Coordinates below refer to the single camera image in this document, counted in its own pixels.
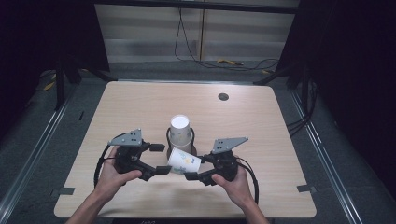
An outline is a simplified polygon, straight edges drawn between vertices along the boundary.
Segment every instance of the person's right hand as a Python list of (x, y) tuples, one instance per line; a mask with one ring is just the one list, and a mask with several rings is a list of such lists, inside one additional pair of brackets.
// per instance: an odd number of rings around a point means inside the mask
[(212, 175), (212, 179), (225, 189), (231, 201), (238, 207), (244, 208), (246, 204), (254, 202), (248, 186), (247, 172), (241, 166), (238, 166), (238, 173), (231, 182), (217, 174)]

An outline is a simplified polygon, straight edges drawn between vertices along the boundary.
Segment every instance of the person's right arm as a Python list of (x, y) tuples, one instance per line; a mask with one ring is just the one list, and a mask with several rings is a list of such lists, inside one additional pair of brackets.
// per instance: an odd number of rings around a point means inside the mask
[(242, 209), (249, 224), (269, 224), (268, 219), (254, 202), (248, 186), (247, 172), (241, 166), (235, 179), (230, 182), (221, 175), (212, 175), (212, 179), (225, 189), (231, 201)]

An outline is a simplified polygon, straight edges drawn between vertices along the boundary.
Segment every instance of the gray carpet floor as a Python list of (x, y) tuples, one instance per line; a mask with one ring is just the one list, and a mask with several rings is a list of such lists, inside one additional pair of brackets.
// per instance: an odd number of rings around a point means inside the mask
[[(246, 62), (253, 67), (257, 62)], [(110, 76), (140, 81), (208, 81), (248, 84), (265, 78), (260, 70), (237, 72), (204, 68), (194, 62), (173, 63), (113, 63)], [(8, 223), (64, 223), (53, 214), (57, 195), (64, 186), (106, 83), (87, 72), (81, 72), (80, 84), (66, 83), (66, 90), (76, 88), (58, 127), (39, 159), (30, 180), (13, 209)], [(276, 94), (285, 122), (298, 120), (299, 114), (286, 88), (286, 77), (269, 83)], [(36, 93), (18, 122), (0, 143), (0, 197), (3, 199), (35, 144), (45, 130), (56, 106), (56, 90), (43, 91), (48, 78), (40, 80)], [(312, 122), (326, 147), (335, 169), (356, 206), (362, 223), (396, 223), (396, 203), (362, 157), (337, 129), (328, 108), (317, 100)], [(305, 129), (291, 138), (305, 179), (317, 192), (312, 194), (318, 210), (313, 218), (271, 218), (272, 223), (350, 223), (334, 193), (317, 152)], [(142, 219), (122, 220), (122, 223), (142, 223)], [(99, 217), (95, 223), (112, 223)], [(193, 220), (182, 222), (198, 223)], [(155, 220), (155, 223), (177, 223), (175, 220)]]

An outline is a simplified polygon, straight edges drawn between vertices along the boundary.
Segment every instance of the person's left arm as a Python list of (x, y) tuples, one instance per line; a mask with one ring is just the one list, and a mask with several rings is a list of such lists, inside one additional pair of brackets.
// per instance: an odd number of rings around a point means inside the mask
[[(113, 147), (109, 158), (114, 158), (118, 147)], [(100, 210), (111, 201), (120, 187), (133, 179), (141, 176), (138, 170), (126, 174), (119, 174), (114, 168), (114, 159), (105, 160), (98, 184), (93, 192), (79, 206), (76, 212), (66, 223), (93, 223)]]

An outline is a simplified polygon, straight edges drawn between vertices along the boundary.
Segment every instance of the wooden tabletop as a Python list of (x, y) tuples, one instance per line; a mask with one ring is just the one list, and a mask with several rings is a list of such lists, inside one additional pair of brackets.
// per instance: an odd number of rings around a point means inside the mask
[[(229, 99), (222, 101), (219, 94)], [(70, 217), (93, 190), (93, 173), (107, 142), (141, 128), (143, 139), (167, 146), (166, 130), (174, 115), (186, 115), (195, 131), (198, 155), (208, 154), (217, 138), (248, 137), (233, 154), (252, 166), (259, 181), (259, 206), (268, 217), (313, 217), (316, 207), (269, 87), (228, 84), (110, 82), (92, 118), (54, 209)], [(166, 152), (144, 152), (141, 161), (166, 165)], [(202, 164), (199, 173), (212, 169)], [(251, 192), (254, 193), (250, 176)], [(133, 180), (123, 186), (100, 212), (105, 217), (242, 217), (224, 189), (187, 181), (183, 175), (155, 175), (149, 182)]]

